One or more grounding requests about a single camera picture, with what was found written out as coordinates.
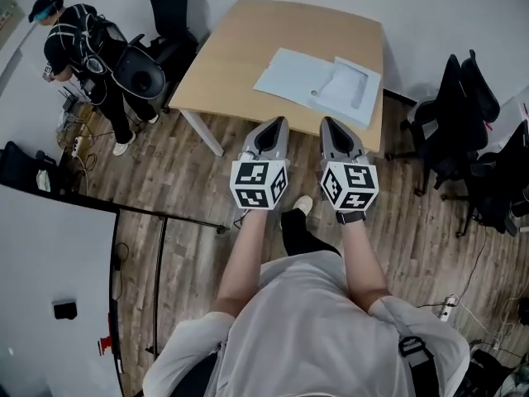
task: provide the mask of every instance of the black pants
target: black pants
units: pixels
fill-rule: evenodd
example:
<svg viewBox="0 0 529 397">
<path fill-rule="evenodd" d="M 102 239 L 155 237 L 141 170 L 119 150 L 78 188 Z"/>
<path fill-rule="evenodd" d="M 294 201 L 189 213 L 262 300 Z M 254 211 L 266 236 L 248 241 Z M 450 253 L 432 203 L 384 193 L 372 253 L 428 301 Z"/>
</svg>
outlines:
<svg viewBox="0 0 529 397">
<path fill-rule="evenodd" d="M 149 121 L 155 117 L 156 111 L 147 100 L 129 93 L 117 85 L 113 79 L 106 79 L 105 84 L 107 96 L 98 107 L 104 117 L 112 124 L 112 129 L 116 133 L 116 141 L 125 144 L 132 138 L 132 132 L 125 114 L 123 97 L 142 121 Z"/>
<path fill-rule="evenodd" d="M 290 212 L 281 213 L 283 244 L 287 254 L 289 256 L 296 256 L 313 251 L 328 250 L 340 255 L 340 252 L 336 248 L 317 239 L 307 231 L 306 219 L 305 213 L 298 208 Z"/>
</svg>

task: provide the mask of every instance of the black cap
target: black cap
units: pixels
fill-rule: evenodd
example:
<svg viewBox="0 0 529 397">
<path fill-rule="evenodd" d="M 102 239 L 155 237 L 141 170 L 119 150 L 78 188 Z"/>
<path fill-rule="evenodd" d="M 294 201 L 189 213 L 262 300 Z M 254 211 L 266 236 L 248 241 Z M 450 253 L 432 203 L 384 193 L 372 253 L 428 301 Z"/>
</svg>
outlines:
<svg viewBox="0 0 529 397">
<path fill-rule="evenodd" d="M 64 0 L 36 0 L 31 13 L 27 17 L 29 22 L 41 12 L 47 11 L 46 16 L 55 15 L 63 7 Z"/>
</svg>

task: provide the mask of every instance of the wooden floor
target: wooden floor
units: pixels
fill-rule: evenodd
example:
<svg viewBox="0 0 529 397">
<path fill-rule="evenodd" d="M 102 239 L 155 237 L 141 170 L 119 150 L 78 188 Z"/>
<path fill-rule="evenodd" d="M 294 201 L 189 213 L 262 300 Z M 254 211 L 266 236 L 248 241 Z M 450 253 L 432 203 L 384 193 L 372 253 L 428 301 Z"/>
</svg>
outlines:
<svg viewBox="0 0 529 397">
<path fill-rule="evenodd" d="M 398 129 L 407 109 L 401 103 L 384 99 L 386 151 L 411 150 L 408 134 Z M 160 350 L 176 323 L 200 317 L 209 309 L 236 237 L 237 230 L 232 223 L 241 214 L 229 190 L 230 167 L 255 124 L 228 117 L 203 118 L 224 147 L 224 157 L 215 157 L 176 112 L 162 114 L 154 126 L 147 125 L 121 157 L 112 155 L 112 135 L 99 137 L 92 149 L 98 162 L 89 173 L 89 195 L 231 228 L 229 233 L 218 236 L 210 227 L 169 221 L 160 281 Z M 109 131 L 108 122 L 102 121 L 97 134 Z M 313 196 L 316 203 L 308 219 L 309 228 L 341 249 L 334 213 L 328 203 L 318 198 L 314 174 L 320 161 L 318 139 L 291 132 L 288 158 L 291 160 L 290 185 L 281 208 L 289 208 L 301 194 Z M 502 326 L 499 314 L 503 303 L 511 296 L 518 296 L 529 281 L 529 234 L 512 238 L 473 222 L 468 235 L 457 239 L 455 233 L 465 215 L 465 203 L 442 202 L 440 193 L 434 189 L 429 189 L 422 198 L 416 197 L 413 188 L 420 182 L 421 168 L 415 160 L 377 159 L 375 163 L 380 193 L 367 214 L 367 226 L 391 291 L 416 305 L 442 302 L 447 295 L 460 294 L 483 248 L 462 299 L 483 326 L 462 305 L 454 309 L 450 322 L 469 341 L 480 338 L 491 342 L 492 334 Z M 279 212 L 270 214 L 263 261 L 285 256 L 278 220 Z M 117 240 L 131 248 L 122 271 L 119 298 L 125 371 L 122 382 L 127 397 L 141 388 L 143 376 L 152 363 L 152 355 L 145 349 L 152 345 L 155 258 L 160 228 L 158 218 L 132 213 L 123 213 L 119 222 Z M 121 246 L 118 250 L 125 255 Z M 115 285 L 117 297 L 119 276 Z M 522 354 L 529 350 L 529 333 L 518 324 L 516 307 L 516 302 L 509 305 L 508 321 L 515 326 L 502 347 Z M 517 363 L 517 358 L 506 352 L 490 350 L 504 364 Z"/>
</svg>

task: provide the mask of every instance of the person in white shirt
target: person in white shirt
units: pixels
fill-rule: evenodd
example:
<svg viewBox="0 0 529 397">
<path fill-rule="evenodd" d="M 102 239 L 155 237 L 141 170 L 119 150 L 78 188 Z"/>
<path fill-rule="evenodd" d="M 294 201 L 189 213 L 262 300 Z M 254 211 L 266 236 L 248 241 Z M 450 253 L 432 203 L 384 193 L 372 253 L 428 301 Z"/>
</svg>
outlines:
<svg viewBox="0 0 529 397">
<path fill-rule="evenodd" d="M 246 215 L 210 312 L 177 325 L 145 376 L 146 397 L 195 395 L 189 384 L 216 397 L 422 397 L 417 378 L 431 383 L 399 351 L 411 336 L 433 357 L 430 395 L 455 393 L 469 364 L 465 339 L 390 294 L 362 212 L 338 216 L 341 258 L 307 230 L 311 208 L 303 196 L 283 213 L 289 257 L 263 265 L 268 212 Z"/>
</svg>

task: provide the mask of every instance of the white shoe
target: white shoe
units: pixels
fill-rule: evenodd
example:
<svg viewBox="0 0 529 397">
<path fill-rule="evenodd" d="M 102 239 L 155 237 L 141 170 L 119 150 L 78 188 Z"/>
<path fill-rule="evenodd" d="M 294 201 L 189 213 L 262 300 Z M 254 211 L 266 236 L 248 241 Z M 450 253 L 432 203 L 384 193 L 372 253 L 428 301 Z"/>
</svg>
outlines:
<svg viewBox="0 0 529 397">
<path fill-rule="evenodd" d="M 296 200 L 296 203 L 294 203 L 294 206 L 292 210 L 295 208 L 298 208 L 303 213 L 305 213 L 305 216 L 307 216 L 311 210 L 312 210 L 312 198 L 308 195 L 303 195 L 298 200 Z M 281 225 L 281 222 L 279 221 L 279 229 L 283 231 L 283 225 Z"/>
<path fill-rule="evenodd" d="M 114 146 L 114 150 L 112 151 L 113 155 L 122 155 L 126 152 L 126 149 L 129 148 L 129 145 L 132 144 L 132 142 L 136 139 L 136 133 L 132 132 L 132 138 L 126 142 L 125 144 L 116 143 Z"/>
<path fill-rule="evenodd" d="M 148 123 L 157 123 L 157 122 L 158 122 L 158 119 L 160 119 L 160 115 L 156 115 L 156 116 L 153 117 L 152 119 L 149 119 L 147 122 L 148 122 Z"/>
</svg>

